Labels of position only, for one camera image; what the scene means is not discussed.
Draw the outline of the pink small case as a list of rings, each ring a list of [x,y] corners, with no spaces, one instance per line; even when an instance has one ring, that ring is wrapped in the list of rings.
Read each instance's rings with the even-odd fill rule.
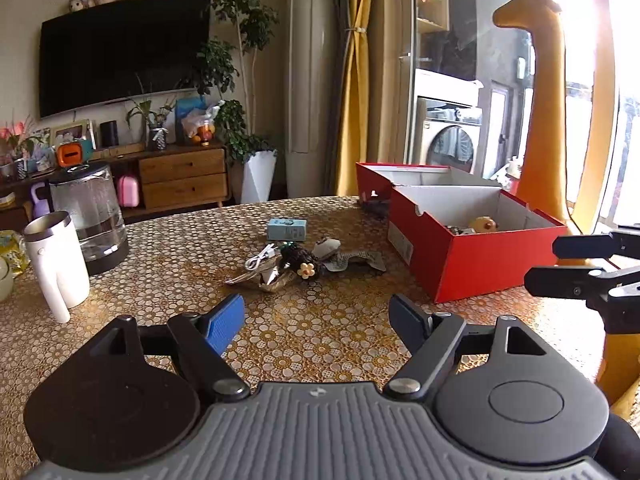
[[[117,198],[120,206],[136,208],[140,205],[139,182],[134,176],[121,176],[117,180]]]

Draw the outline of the white standing air conditioner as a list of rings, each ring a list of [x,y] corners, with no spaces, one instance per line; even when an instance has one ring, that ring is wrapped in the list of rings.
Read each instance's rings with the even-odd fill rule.
[[[334,0],[288,0],[285,166],[292,198],[323,192],[335,55]]]

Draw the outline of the wooden tv cabinet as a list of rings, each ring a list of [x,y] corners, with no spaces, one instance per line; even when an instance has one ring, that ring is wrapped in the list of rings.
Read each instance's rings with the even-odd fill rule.
[[[122,207],[127,222],[166,216],[199,206],[222,206],[230,197],[226,149],[215,141],[209,146],[169,145],[161,152],[137,152],[93,162],[106,162],[111,167],[114,187],[122,176],[138,182],[138,206]],[[1,182],[1,198],[14,193],[14,203],[1,207],[1,229],[20,232],[34,218],[34,202],[30,190],[44,182],[37,198],[52,204],[49,181],[65,169],[17,182]]]

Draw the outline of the purple kettlebell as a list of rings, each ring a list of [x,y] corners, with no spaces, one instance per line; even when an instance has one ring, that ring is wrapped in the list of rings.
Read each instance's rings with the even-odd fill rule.
[[[30,188],[30,196],[32,196],[32,218],[34,219],[43,217],[51,212],[46,188],[47,185],[44,182],[35,183]]]

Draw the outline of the black hair scrunchie with flower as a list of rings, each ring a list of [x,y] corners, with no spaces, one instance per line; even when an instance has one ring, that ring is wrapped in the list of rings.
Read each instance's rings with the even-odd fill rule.
[[[293,271],[302,280],[315,280],[320,276],[319,260],[305,247],[296,242],[285,242],[280,246],[279,268]]]

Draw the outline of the silver foil packet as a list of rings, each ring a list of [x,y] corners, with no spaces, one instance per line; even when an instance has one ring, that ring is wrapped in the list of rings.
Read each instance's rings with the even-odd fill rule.
[[[340,273],[348,269],[351,264],[365,264],[378,272],[385,272],[386,265],[380,252],[368,250],[352,250],[351,252],[336,252],[322,262],[329,272]]]

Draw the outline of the fruit bag on cabinet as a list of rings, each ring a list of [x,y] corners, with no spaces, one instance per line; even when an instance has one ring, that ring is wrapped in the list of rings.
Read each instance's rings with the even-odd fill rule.
[[[224,104],[226,101],[220,100],[207,107],[206,110],[194,108],[185,118],[181,119],[186,144],[209,146],[215,136],[215,119]]]

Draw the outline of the yellow round toy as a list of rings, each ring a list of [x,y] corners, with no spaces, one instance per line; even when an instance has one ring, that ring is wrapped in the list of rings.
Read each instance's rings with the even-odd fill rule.
[[[469,228],[475,233],[490,233],[497,232],[499,229],[498,223],[491,217],[476,217],[469,224]]]

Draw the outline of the red cardboard shoe box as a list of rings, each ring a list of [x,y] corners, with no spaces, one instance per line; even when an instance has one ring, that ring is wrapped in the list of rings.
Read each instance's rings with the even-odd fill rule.
[[[530,209],[498,183],[447,166],[356,166],[363,205],[387,212],[387,238],[434,302],[518,287],[533,266],[552,266],[564,224]],[[497,232],[475,233],[476,217]]]

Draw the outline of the glass electric kettle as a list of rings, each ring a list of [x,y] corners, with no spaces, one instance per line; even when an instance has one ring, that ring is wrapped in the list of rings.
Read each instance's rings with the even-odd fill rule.
[[[53,209],[70,214],[90,275],[118,266],[129,254],[124,217],[107,162],[85,162],[50,180]]]

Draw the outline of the small plant in striped pot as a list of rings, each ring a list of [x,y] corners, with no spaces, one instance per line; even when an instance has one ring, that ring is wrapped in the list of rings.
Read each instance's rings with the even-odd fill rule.
[[[153,107],[151,99],[143,101],[133,98],[129,99],[132,107],[127,110],[125,120],[128,126],[131,125],[131,119],[140,117],[142,127],[145,132],[146,147],[150,151],[165,151],[167,148],[168,129],[166,122],[169,115],[174,111],[176,99],[168,99],[157,108]]]

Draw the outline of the orange small radio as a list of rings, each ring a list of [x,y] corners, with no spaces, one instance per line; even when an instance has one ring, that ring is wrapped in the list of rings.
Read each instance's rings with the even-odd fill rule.
[[[58,160],[58,166],[61,168],[82,164],[85,160],[82,143],[76,141],[60,144],[56,148],[56,159]]]

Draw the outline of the white tumbler cup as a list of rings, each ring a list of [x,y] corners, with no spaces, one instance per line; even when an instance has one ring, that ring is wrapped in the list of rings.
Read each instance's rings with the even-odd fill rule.
[[[89,296],[90,281],[72,218],[55,211],[32,220],[23,233],[30,262],[56,322],[70,320],[70,309]]]

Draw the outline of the yellow curtain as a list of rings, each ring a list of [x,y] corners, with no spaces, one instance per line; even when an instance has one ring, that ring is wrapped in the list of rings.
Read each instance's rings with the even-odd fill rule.
[[[358,162],[398,159],[401,0],[348,0],[334,191],[357,193]]]

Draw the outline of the black crinkled packet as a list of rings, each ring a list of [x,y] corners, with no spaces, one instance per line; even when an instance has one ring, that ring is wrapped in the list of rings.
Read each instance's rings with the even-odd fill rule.
[[[258,289],[262,292],[277,292],[295,282],[297,275],[290,270],[279,268],[280,256],[260,258],[255,256],[245,261],[245,270],[224,284],[231,287]]]

